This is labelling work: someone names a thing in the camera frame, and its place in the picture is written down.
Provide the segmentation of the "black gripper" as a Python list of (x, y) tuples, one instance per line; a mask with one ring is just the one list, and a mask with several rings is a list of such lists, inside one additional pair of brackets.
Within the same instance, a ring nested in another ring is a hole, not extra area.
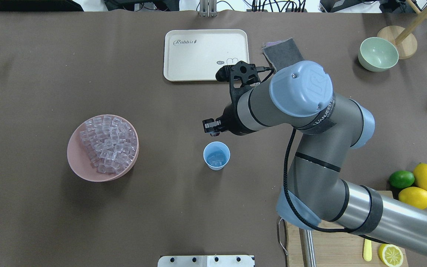
[(242, 126), (235, 117), (235, 110), (232, 105), (227, 105), (220, 118), (203, 120), (203, 130), (205, 133), (210, 132), (210, 128), (216, 128), (220, 132), (230, 132), (233, 135), (243, 136)]

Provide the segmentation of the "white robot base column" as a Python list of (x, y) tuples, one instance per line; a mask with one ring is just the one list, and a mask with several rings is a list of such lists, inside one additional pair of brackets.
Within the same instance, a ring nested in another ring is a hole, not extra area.
[(251, 255), (162, 256), (158, 267), (255, 267)]

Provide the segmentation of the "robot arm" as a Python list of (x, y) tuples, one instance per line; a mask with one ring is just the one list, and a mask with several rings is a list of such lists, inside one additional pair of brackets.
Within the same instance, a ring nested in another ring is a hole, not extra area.
[(231, 103), (222, 116), (203, 120), (212, 136), (247, 135), (289, 124), (302, 138), (284, 169), (277, 212), (303, 229), (343, 232), (427, 256), (427, 212), (339, 178), (350, 149), (371, 139), (375, 121), (358, 102), (334, 93), (319, 64), (303, 60), (261, 81), (267, 67), (239, 61), (222, 66), (216, 80), (229, 82)]

